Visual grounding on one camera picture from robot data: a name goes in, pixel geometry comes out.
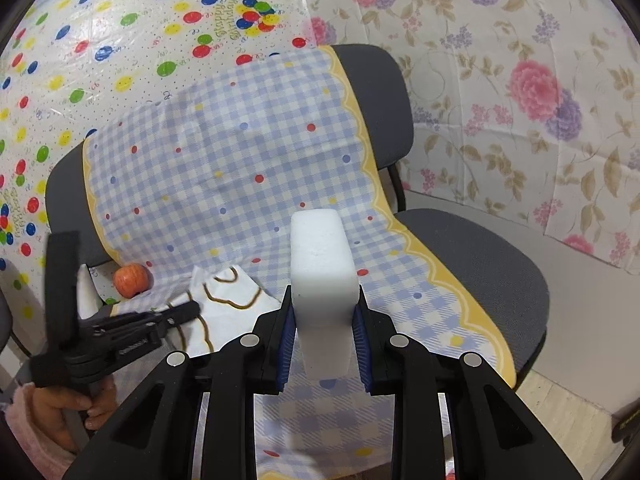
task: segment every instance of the white cloth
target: white cloth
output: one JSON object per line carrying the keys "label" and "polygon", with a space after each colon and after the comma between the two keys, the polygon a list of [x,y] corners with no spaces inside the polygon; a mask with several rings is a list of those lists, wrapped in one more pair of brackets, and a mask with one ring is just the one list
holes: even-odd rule
{"label": "white cloth", "polygon": [[200,304],[200,315],[168,333],[171,343],[190,357],[220,350],[251,332],[258,316],[280,307],[278,300],[238,266],[227,267],[215,276],[194,266],[188,292],[172,299],[169,306],[186,303],[190,297]]}

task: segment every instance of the pink sleeve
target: pink sleeve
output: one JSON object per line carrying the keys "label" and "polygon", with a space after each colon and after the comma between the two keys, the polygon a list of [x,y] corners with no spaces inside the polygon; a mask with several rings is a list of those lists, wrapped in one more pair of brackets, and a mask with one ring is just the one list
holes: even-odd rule
{"label": "pink sleeve", "polygon": [[60,480],[75,455],[46,437],[33,423],[31,397],[35,386],[25,384],[14,393],[14,403],[6,410],[6,422],[15,439],[46,480]]}

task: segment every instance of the floral wallpaper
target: floral wallpaper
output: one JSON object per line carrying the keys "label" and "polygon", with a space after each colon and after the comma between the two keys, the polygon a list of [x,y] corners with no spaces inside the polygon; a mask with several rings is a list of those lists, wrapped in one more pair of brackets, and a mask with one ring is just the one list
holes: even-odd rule
{"label": "floral wallpaper", "polygon": [[640,272],[640,47],[609,0],[306,2],[318,43],[375,44],[402,69],[405,189]]}

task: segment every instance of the white sponge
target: white sponge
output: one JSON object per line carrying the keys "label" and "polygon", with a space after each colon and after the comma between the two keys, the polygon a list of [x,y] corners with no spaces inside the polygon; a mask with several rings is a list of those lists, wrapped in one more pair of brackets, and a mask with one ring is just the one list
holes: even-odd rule
{"label": "white sponge", "polygon": [[351,319],[360,289],[337,211],[311,209],[291,216],[290,278],[307,377],[346,375],[353,353]]}

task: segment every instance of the blue gingham cloth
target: blue gingham cloth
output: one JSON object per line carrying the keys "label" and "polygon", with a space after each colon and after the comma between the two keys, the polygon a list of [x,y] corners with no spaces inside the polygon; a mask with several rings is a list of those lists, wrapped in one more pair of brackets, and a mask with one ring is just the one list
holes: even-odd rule
{"label": "blue gingham cloth", "polygon": [[[371,308],[431,351],[473,350],[495,365],[491,343],[460,326],[456,296],[427,280],[428,262],[405,253],[402,235],[388,231],[373,207],[381,187],[363,171],[370,147],[341,104],[346,90],[331,63],[317,49],[242,65],[139,108],[85,142],[98,230],[116,259],[146,263],[154,276],[153,289],[120,312],[164,304],[186,289],[194,265],[216,271],[232,262],[281,298],[290,216],[331,207]],[[149,367],[141,360],[123,370],[123,391]],[[364,392],[355,358],[347,377],[311,382],[296,345],[284,393],[255,399],[258,472],[334,478],[388,462],[393,413],[392,397]],[[446,413],[443,421],[447,427]]]}

